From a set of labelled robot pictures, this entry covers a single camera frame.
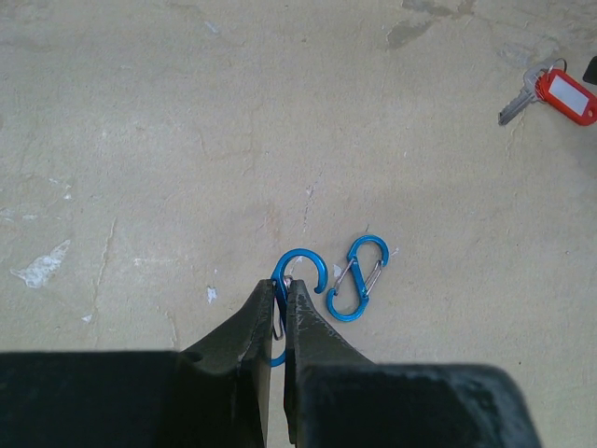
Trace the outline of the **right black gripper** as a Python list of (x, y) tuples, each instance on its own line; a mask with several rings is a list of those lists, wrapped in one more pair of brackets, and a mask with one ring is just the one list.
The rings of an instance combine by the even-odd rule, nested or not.
[(597, 85), (597, 56), (591, 58), (582, 79), (586, 83)]

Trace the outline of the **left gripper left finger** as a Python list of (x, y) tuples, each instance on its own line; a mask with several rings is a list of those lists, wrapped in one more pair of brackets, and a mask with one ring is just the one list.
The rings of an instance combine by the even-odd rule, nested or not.
[(263, 447), (274, 285), (183, 351), (8, 352), (5, 447)]

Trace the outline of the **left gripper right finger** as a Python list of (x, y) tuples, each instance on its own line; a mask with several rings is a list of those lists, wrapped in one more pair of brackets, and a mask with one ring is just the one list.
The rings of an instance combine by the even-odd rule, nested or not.
[(378, 364), (288, 288), (284, 408), (296, 447), (539, 447), (511, 377), (482, 364)]

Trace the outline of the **silver key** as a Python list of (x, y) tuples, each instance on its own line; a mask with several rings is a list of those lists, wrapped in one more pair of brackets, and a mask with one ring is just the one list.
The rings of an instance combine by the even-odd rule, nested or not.
[(538, 82), (554, 68), (562, 68), (567, 71), (567, 61), (564, 58), (548, 58), (528, 68), (523, 74), (523, 85), (519, 94), (510, 101), (498, 114), (497, 123), (499, 126), (506, 126), (528, 105), (536, 102), (544, 103), (541, 93), (538, 93)]

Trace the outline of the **light blue S carabiner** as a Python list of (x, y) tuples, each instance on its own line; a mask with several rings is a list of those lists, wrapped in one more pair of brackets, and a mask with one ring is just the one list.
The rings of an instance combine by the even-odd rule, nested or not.
[[(358, 252), (362, 245), (374, 244), (380, 249), (381, 257), (376, 261), (372, 272), (367, 278), (364, 277), (359, 263)], [(358, 237), (351, 245), (346, 255), (347, 265), (341, 271), (334, 286), (326, 294), (326, 308), (329, 313), (341, 322), (352, 322), (359, 318), (366, 310), (369, 303), (369, 294), (379, 277), (382, 270), (387, 266), (390, 260), (390, 251), (386, 242), (379, 236), (366, 234)], [(358, 297), (357, 306), (351, 313), (341, 313), (334, 305), (335, 298), (339, 295), (340, 285), (347, 273), (351, 273), (354, 279), (354, 286)]]

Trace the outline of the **red key tag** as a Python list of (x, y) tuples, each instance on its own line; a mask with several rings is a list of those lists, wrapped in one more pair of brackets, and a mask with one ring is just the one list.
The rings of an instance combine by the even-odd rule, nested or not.
[(535, 83), (537, 96), (580, 126), (596, 122), (596, 95), (570, 77), (562, 69), (554, 68)]

